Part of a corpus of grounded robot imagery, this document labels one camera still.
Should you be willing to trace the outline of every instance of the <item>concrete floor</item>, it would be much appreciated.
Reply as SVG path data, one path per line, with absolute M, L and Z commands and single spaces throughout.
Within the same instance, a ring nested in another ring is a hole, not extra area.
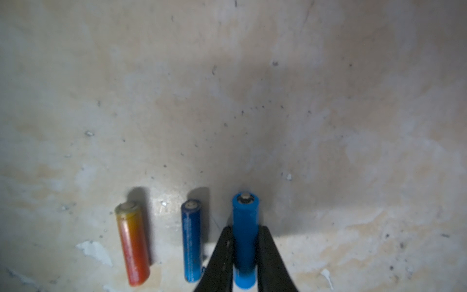
M 0 290 L 190 291 L 181 203 L 204 200 L 209 254 L 250 190 L 302 292 L 324 268 L 335 291 L 466 291 L 464 3 L 2 1 Z M 127 196 L 152 226 L 137 289 Z

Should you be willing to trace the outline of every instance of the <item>red battery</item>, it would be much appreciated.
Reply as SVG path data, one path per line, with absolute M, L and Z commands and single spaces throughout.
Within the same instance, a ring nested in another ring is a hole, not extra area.
M 115 208 L 120 241 L 127 266 L 128 282 L 136 287 L 149 277 L 149 254 L 141 206 L 129 201 Z

